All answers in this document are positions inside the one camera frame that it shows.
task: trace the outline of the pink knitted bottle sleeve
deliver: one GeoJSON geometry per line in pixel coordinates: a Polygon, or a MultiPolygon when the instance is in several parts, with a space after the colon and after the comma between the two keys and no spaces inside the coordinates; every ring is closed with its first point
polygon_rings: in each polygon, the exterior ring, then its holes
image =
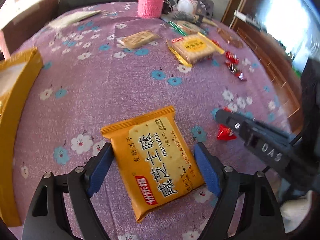
{"type": "Polygon", "coordinates": [[[138,15],[141,18],[159,18],[163,0],[138,0],[138,15]]]}

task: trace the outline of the purple floral tablecloth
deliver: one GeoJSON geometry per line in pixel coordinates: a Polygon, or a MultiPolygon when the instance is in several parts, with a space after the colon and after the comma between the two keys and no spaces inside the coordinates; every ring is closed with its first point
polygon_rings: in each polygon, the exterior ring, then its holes
{"type": "MultiPolygon", "coordinates": [[[[231,47],[215,27],[206,26],[210,38],[240,58],[239,68],[248,79],[241,82],[225,66],[224,55],[193,68],[179,65],[165,42],[179,34],[160,19],[139,18],[136,3],[78,10],[103,11],[60,31],[44,27],[20,48],[38,47],[44,61],[26,101],[14,148],[13,184],[22,221],[46,171],[68,173],[98,154],[107,141],[100,134],[101,127],[168,105],[175,107],[175,120],[190,148],[204,142],[224,165],[239,172],[253,174],[265,167],[241,140],[216,139],[214,114],[225,106],[288,129],[267,74],[245,44],[243,49],[231,47]],[[135,50],[118,42],[146,29],[161,38],[135,50]]],[[[267,175],[272,183],[276,181],[274,172],[267,175]]],[[[68,194],[65,197],[73,233],[81,237],[68,194]]],[[[215,196],[202,186],[136,223],[115,161],[91,200],[110,238],[118,240],[197,239],[216,203],[215,196]]],[[[241,202],[230,233],[235,231],[240,207],[241,202]]],[[[11,230],[21,238],[22,227],[11,230]]]]}

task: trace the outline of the silver bolt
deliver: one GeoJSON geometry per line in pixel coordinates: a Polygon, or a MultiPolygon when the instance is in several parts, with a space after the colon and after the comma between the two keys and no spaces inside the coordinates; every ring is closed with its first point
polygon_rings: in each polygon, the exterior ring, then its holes
{"type": "Polygon", "coordinates": [[[51,172],[48,171],[43,175],[46,179],[51,177],[51,172]]]}
{"type": "Polygon", "coordinates": [[[75,168],[76,173],[80,173],[84,170],[84,168],[82,166],[78,166],[75,168]]]}
{"type": "Polygon", "coordinates": [[[232,172],[232,171],[233,171],[233,168],[232,168],[231,166],[225,166],[225,167],[224,167],[224,170],[225,170],[226,172],[232,172]]]}
{"type": "Polygon", "coordinates": [[[258,172],[257,172],[257,176],[258,176],[259,178],[263,178],[263,177],[264,177],[264,173],[263,173],[262,171],[258,171],[258,172]]]}

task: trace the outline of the orange biscuit package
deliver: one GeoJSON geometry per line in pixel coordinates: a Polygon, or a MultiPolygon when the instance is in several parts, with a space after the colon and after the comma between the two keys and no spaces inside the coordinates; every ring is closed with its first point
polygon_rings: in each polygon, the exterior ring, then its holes
{"type": "Polygon", "coordinates": [[[154,208],[204,184],[168,106],[105,126],[137,222],[154,208]]]}

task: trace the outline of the open yellow box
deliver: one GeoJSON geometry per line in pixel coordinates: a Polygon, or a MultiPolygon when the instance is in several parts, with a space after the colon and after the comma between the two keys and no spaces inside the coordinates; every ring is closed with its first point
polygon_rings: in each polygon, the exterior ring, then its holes
{"type": "Polygon", "coordinates": [[[21,226],[12,186],[13,147],[23,106],[42,66],[37,48],[0,62],[0,216],[8,227],[21,226]]]}

